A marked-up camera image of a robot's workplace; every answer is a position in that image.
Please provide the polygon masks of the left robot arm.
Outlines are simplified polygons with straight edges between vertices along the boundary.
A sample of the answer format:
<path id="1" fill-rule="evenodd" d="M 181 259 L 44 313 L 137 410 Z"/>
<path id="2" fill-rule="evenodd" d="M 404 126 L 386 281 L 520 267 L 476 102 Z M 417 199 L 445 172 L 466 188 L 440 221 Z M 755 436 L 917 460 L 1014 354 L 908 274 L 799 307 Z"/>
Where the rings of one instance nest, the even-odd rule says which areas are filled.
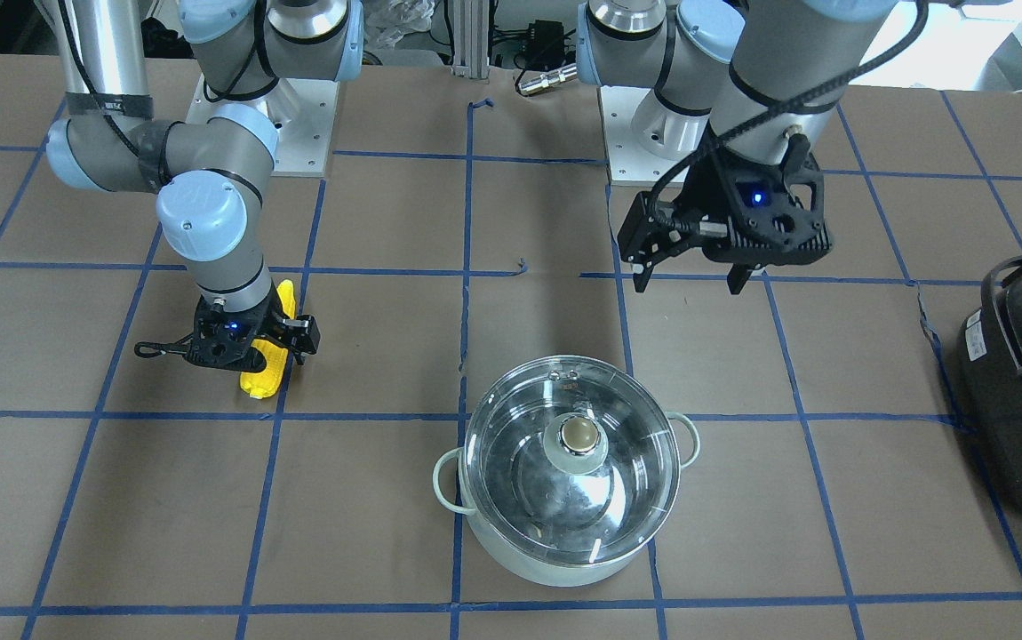
<path id="1" fill-rule="evenodd" d="M 891 1 L 586 1 L 584 84 L 652 92 L 705 121 L 698 145 L 629 207 L 619 257 L 644 292 L 683 252 L 726 263 L 739 294 L 752 272 L 808 266 L 834 247 L 812 146 L 849 81 L 901 52 L 864 54 Z"/>

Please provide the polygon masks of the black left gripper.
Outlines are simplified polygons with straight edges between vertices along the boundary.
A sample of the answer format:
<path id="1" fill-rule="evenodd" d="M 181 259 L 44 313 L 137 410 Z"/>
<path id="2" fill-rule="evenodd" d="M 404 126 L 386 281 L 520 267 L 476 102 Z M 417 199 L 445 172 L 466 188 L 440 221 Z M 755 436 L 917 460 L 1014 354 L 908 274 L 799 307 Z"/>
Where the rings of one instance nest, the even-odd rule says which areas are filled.
<path id="1" fill-rule="evenodd" d="M 788 142 L 777 164 L 721 149 L 687 172 L 670 200 L 638 194 L 618 234 L 643 294 L 656 266 L 682 252 L 733 264 L 726 276 L 740 295 L 758 266 L 808 266 L 834 248 L 825 220 L 825 182 L 808 142 Z"/>

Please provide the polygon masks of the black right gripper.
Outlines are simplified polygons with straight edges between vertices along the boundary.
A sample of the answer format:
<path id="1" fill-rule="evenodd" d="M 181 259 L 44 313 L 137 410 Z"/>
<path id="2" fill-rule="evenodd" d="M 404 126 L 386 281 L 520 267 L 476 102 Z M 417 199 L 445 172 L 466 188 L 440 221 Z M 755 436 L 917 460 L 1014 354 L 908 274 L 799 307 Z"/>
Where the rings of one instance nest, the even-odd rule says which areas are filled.
<path id="1" fill-rule="evenodd" d="M 183 359 L 197 367 L 259 372 L 266 361 L 252 347 L 256 339 L 288 348 L 298 365 L 305 364 L 308 354 L 317 353 L 321 341 L 315 317 L 287 316 L 276 296 L 267 296 L 254 308 L 237 312 L 199 300 L 193 339 Z"/>

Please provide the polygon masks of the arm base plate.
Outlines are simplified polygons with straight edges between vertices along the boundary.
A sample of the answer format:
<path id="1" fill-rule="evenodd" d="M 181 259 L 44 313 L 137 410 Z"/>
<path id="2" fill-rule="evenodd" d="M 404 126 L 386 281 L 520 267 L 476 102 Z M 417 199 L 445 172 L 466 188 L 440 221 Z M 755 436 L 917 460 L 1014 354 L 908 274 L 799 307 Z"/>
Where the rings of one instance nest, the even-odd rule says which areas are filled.
<path id="1" fill-rule="evenodd" d="M 271 177 L 323 178 L 339 89 L 332 81 L 281 78 L 262 97 L 213 102 L 201 76 L 167 158 L 182 169 L 231 172 L 260 183 Z"/>
<path id="2" fill-rule="evenodd" d="M 601 86 L 602 132 L 612 185 L 650 187 L 698 148 L 707 115 L 682 115 L 652 89 Z"/>

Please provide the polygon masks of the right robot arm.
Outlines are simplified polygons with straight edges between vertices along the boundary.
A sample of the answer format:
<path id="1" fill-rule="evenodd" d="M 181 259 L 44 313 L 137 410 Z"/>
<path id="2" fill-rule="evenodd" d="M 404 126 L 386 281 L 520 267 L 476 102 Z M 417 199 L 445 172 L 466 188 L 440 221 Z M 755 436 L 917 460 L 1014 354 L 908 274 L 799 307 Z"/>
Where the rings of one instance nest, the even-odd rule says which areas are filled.
<path id="1" fill-rule="evenodd" d="M 67 116 L 51 126 L 45 157 L 72 188 L 155 196 L 167 244 L 199 291 L 188 335 L 136 345 L 137 356 L 181 356 L 197 367 L 263 372 L 272 342 L 303 364 L 315 318 L 281 302 L 259 244 L 279 127 L 256 107 L 287 78 L 358 77 L 358 1 L 182 1 L 183 37 L 214 107 L 201 122 L 154 113 L 139 6 L 134 1 L 40 1 L 67 78 Z"/>

